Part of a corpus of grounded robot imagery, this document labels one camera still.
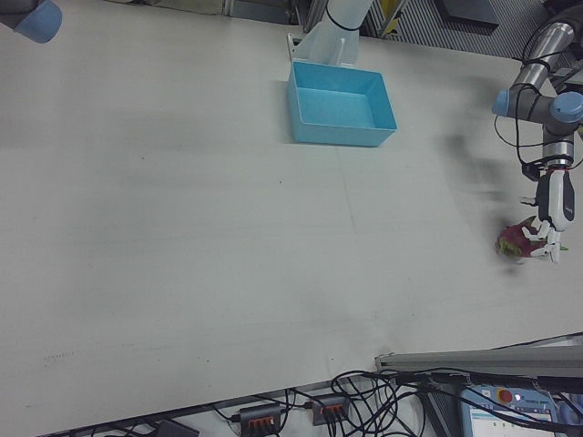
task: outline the table surface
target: table surface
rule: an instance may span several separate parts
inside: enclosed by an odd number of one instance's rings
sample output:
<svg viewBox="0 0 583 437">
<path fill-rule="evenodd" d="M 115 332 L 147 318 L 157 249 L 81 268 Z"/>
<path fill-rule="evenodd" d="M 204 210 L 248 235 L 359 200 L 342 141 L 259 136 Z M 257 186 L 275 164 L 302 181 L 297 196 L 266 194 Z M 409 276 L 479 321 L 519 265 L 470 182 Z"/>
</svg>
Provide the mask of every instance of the table surface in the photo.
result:
<svg viewBox="0 0 583 437">
<path fill-rule="evenodd" d="M 289 27 L 58 3 L 48 45 L 0 38 L 5 435 L 581 330 L 580 226 L 558 266 L 494 251 L 533 213 L 489 110 L 517 62 L 362 39 L 398 132 L 301 145 Z"/>
</svg>

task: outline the blue joint cap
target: blue joint cap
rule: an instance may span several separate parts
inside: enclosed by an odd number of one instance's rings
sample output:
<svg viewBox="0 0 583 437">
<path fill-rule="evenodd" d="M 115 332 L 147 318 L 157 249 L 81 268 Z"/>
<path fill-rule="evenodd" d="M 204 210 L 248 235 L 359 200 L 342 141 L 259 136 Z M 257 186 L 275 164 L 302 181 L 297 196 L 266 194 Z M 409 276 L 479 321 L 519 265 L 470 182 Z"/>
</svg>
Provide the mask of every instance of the blue joint cap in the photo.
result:
<svg viewBox="0 0 583 437">
<path fill-rule="evenodd" d="M 578 123 L 583 119 L 583 96 L 573 91 L 558 95 L 550 105 L 550 113 L 561 123 Z"/>
<path fill-rule="evenodd" d="M 508 115 L 509 108 L 510 108 L 510 92 L 507 89 L 503 89 L 496 96 L 494 105 L 492 105 L 492 112 L 497 116 L 506 117 Z"/>
<path fill-rule="evenodd" d="M 45 0 L 15 27 L 15 32 L 36 43 L 48 43 L 58 32 L 63 13 L 51 0 Z"/>
</svg>

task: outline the emergency stop button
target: emergency stop button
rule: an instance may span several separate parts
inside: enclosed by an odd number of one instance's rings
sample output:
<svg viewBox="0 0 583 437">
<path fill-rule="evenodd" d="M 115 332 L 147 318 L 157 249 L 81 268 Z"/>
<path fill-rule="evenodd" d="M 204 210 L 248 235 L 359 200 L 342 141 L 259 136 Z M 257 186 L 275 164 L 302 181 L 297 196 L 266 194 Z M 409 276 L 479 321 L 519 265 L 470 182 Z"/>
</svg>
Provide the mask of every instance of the emergency stop button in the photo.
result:
<svg viewBox="0 0 583 437">
<path fill-rule="evenodd" d="M 498 400 L 503 403 L 510 403 L 512 401 L 512 393 L 508 390 L 498 390 Z"/>
</svg>

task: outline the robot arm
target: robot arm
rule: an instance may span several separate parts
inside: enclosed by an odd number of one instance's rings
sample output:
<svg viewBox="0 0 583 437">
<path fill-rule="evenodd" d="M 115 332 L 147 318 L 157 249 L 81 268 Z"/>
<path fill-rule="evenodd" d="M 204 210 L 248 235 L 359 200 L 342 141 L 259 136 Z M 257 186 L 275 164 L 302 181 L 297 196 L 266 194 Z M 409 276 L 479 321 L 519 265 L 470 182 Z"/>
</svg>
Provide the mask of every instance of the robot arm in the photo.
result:
<svg viewBox="0 0 583 437">
<path fill-rule="evenodd" d="M 37 43 L 50 41 L 62 19 L 51 0 L 0 0 L 0 23 Z"/>
<path fill-rule="evenodd" d="M 568 49 L 582 36 L 583 5 L 555 16 L 544 27 L 514 84 L 498 94 L 492 108 L 501 117 L 535 122 L 543 127 L 543 157 L 533 162 L 520 158 L 523 174 L 537 183 L 536 197 L 523 203 L 538 207 L 541 222 L 537 233 L 527 228 L 523 232 L 530 241 L 547 242 L 532 256 L 550 256 L 554 262 L 559 261 L 561 232 L 575 219 L 575 192 L 568 172 L 573 164 L 575 132 L 583 120 L 583 96 L 570 92 L 547 97 L 540 88 L 560 57 L 558 52 Z"/>
</svg>

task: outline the screen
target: screen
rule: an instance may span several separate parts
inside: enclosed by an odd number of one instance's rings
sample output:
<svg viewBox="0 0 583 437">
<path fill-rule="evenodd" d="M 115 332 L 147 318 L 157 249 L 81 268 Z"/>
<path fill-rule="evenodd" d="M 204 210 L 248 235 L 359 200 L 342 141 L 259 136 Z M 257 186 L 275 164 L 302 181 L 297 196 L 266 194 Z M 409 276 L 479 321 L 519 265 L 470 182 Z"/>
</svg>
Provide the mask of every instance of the screen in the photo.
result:
<svg viewBox="0 0 583 437">
<path fill-rule="evenodd" d="M 553 421 L 548 410 L 523 412 L 535 419 L 544 419 L 549 422 Z M 511 417 L 522 417 L 515 412 L 505 411 L 503 413 Z M 555 437 L 553 432 L 521 428 L 512 423 L 498 419 L 488 412 L 478 410 L 477 408 L 470 409 L 470 417 L 472 418 L 472 434 L 474 437 Z"/>
</svg>

